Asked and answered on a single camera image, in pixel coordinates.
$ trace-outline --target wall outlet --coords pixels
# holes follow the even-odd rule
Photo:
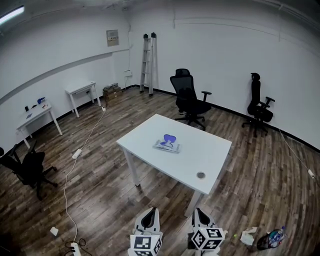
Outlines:
[[[132,72],[131,70],[126,70],[123,72],[124,73],[124,77],[127,78],[127,77],[132,77]]]

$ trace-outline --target chair armrest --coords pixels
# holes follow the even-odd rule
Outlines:
[[[15,145],[13,146],[13,148],[12,148],[11,151],[10,151],[9,157],[12,157],[12,156],[14,155],[14,153],[16,152],[17,146],[18,146],[18,144],[15,144]]]
[[[202,93],[204,94],[204,96],[203,96],[203,101],[204,101],[204,102],[206,102],[207,95],[211,95],[211,94],[212,94],[211,92],[205,91],[205,90],[203,90]]]
[[[28,150],[28,153],[36,153],[36,151],[35,151],[36,144],[37,144],[36,140],[30,144],[30,148]]]
[[[18,157],[18,154],[17,154],[17,152],[16,152],[17,146],[18,146],[17,144],[15,144],[15,145],[13,146],[13,148],[12,148],[11,151],[10,151],[9,157],[14,156],[15,160],[16,160],[19,164],[21,164],[21,161],[20,161],[20,159],[19,159],[19,157]]]
[[[270,98],[270,97],[265,97],[269,102],[276,102],[273,98]]]
[[[259,102],[261,104],[262,107],[266,108],[270,108],[270,106],[262,101]]]

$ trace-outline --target wooden floor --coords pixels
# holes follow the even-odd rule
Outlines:
[[[122,256],[130,246],[135,218],[156,206],[160,211],[162,256],[193,255],[187,250],[191,218],[184,212],[193,191],[167,175],[135,159],[141,186],[136,187],[125,156],[116,140],[155,113],[176,118],[178,109],[172,95],[155,92],[139,94],[137,88],[124,92],[118,104],[108,107],[103,119],[69,175],[66,195],[68,212],[78,226],[78,238],[94,256]],[[11,233],[14,243],[28,256],[58,256],[68,251],[75,228],[65,211],[64,184],[79,149],[102,115],[95,104],[79,109],[80,118],[70,114],[34,135],[36,149],[44,151],[44,167],[56,166],[47,178],[58,183],[42,187],[42,201],[36,191],[24,186],[10,170],[0,166],[0,235]],[[320,242],[320,188],[293,156],[279,132],[267,137],[242,128],[245,120],[220,109],[205,114],[208,133],[232,141],[225,164],[209,196],[199,207],[211,214],[220,228],[227,230],[220,256],[304,256]],[[320,155],[286,137],[305,164],[320,175]],[[19,156],[27,151],[23,144]],[[59,229],[54,237],[49,230]],[[258,238],[286,226],[287,238],[276,249],[256,251],[240,242],[242,231],[258,227]]]

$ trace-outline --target black baseboard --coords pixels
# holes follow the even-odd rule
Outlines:
[[[132,88],[132,87],[140,87],[140,85],[138,85],[138,84],[129,85],[129,86],[126,87],[126,89]],[[163,93],[163,94],[169,94],[169,95],[173,95],[173,96],[176,96],[176,95],[177,95],[177,94],[174,93],[174,92],[165,91],[165,90],[161,90],[161,89],[157,89],[157,88],[154,88],[153,90],[154,90],[155,92],[159,92],[159,93]],[[92,102],[89,101],[89,102],[87,102],[87,103],[84,103],[84,104],[78,106],[77,108],[82,108],[82,107],[85,107],[85,106],[87,106],[87,105],[89,105],[89,104],[92,104]],[[216,108],[216,109],[220,109],[220,110],[223,110],[223,111],[232,113],[232,114],[237,115],[237,116],[240,116],[240,117],[242,117],[242,118],[244,118],[244,119],[248,119],[248,120],[252,120],[252,119],[253,119],[251,116],[248,116],[248,115],[246,115],[246,114],[239,113],[239,112],[234,111],[234,110],[231,110],[231,109],[229,109],[229,108],[226,108],[226,107],[223,107],[223,106],[219,106],[219,105],[216,105],[216,104],[213,104],[213,103],[209,103],[209,104],[210,104],[212,107]],[[68,115],[70,115],[70,114],[72,114],[72,111],[71,111],[71,110],[70,110],[69,112],[67,112],[67,113],[59,116],[56,120],[58,121],[58,120],[66,117],[66,116],[68,116]],[[54,123],[53,121],[47,123],[47,124],[44,125],[43,127],[39,128],[37,131],[35,131],[34,134],[40,133],[41,131],[43,131],[45,128],[47,128],[48,126],[52,125],[53,123]],[[279,132],[279,129],[278,129],[277,127],[274,127],[274,126],[272,126],[272,125],[270,125],[270,124],[267,124],[267,123],[264,123],[264,124],[265,124],[266,127],[268,127],[268,128],[270,128],[270,129],[272,129],[272,130],[275,130],[275,131]],[[298,137],[296,137],[296,136],[294,136],[294,135],[290,134],[289,132],[286,132],[286,131],[284,131],[284,130],[282,130],[282,129],[280,129],[280,131],[281,131],[281,133],[282,133],[283,135],[286,135],[286,136],[288,136],[288,137],[296,140],[297,142],[300,142],[300,143],[306,145],[307,147],[313,149],[314,151],[320,153],[320,149],[316,148],[315,146],[312,146],[311,144],[309,144],[308,142],[304,141],[303,139],[300,139],[300,138],[298,138]],[[20,141],[20,142],[18,143],[18,146],[20,146],[20,145],[22,145],[22,144],[24,144],[24,141]]]
[[[134,84],[134,85],[132,85],[132,87],[140,87],[140,85]],[[169,95],[173,95],[173,96],[176,96],[176,95],[177,95],[177,94],[174,93],[174,92],[165,91],[165,90],[160,90],[160,89],[157,89],[157,88],[153,88],[153,90],[154,90],[155,92],[159,92],[159,93],[163,93],[163,94],[169,94]],[[237,115],[237,116],[240,116],[240,117],[242,117],[242,118],[245,118],[245,119],[248,119],[248,120],[253,120],[253,119],[254,119],[254,118],[251,117],[251,116],[248,116],[248,115],[246,115],[246,114],[239,113],[239,112],[237,112],[237,111],[228,109],[228,108],[226,108],[226,107],[219,106],[219,105],[216,105],[216,104],[213,104],[213,103],[209,103],[209,104],[210,104],[212,107],[216,108],[216,109],[224,110],[224,111],[226,111],[226,112],[232,113],[232,114]],[[279,129],[278,129],[277,127],[274,127],[274,126],[272,126],[272,125],[270,125],[270,124],[268,124],[268,123],[264,123],[264,125],[265,125],[266,127],[270,128],[270,129],[272,129],[272,130],[275,130],[275,131],[279,132]],[[298,137],[292,135],[291,133],[286,132],[286,131],[284,131],[284,130],[282,130],[282,129],[280,129],[280,131],[281,131],[281,133],[282,133],[283,135],[286,135],[286,136],[288,136],[288,137],[296,140],[297,142],[300,142],[300,143],[306,145],[307,147],[313,149],[314,151],[320,153],[320,149],[316,148],[315,146],[312,146],[311,144],[309,144],[308,142],[304,141],[303,139],[300,139],[300,138],[298,138]]]

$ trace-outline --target white desk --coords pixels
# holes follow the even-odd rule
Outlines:
[[[29,111],[24,112],[21,115],[20,123],[19,123],[18,127],[16,128],[22,134],[23,141],[26,144],[26,146],[28,147],[28,149],[30,148],[30,145],[27,142],[26,137],[25,137],[25,135],[23,133],[23,128],[26,128],[26,126],[28,124],[32,123],[34,120],[38,119],[39,117],[43,116],[44,114],[46,114],[48,112],[50,113],[51,118],[54,121],[54,123],[55,123],[55,125],[56,125],[56,127],[57,127],[57,129],[58,129],[58,131],[60,133],[60,135],[62,135],[62,132],[61,132],[59,124],[58,124],[58,122],[56,120],[55,114],[52,111],[52,106],[50,105],[50,103],[47,100],[45,100],[41,104],[38,104],[34,108],[31,108]]]
[[[99,105],[99,107],[101,107],[100,99],[99,99],[98,92],[96,89],[96,82],[91,81],[91,82],[84,83],[84,84],[72,84],[72,85],[69,85],[65,89],[65,92],[67,94],[69,94],[70,99],[71,99],[71,103],[72,103],[72,107],[73,107],[72,112],[75,111],[75,114],[77,117],[79,117],[79,113],[77,111],[77,107],[76,107],[73,95],[81,93],[83,91],[87,91],[88,89],[90,89],[91,100],[92,100],[92,103],[94,103],[95,98],[94,98],[94,94],[93,94],[93,88],[95,90],[95,95],[96,95],[96,99],[98,101],[98,105]]]
[[[179,154],[153,148],[165,134],[176,136],[176,142],[181,144]],[[132,155],[194,190],[184,214],[186,217],[192,214],[201,194],[210,193],[231,146],[231,141],[159,114],[118,139],[117,143],[123,149],[136,186],[140,181]],[[198,178],[198,172],[205,173],[205,178]]]

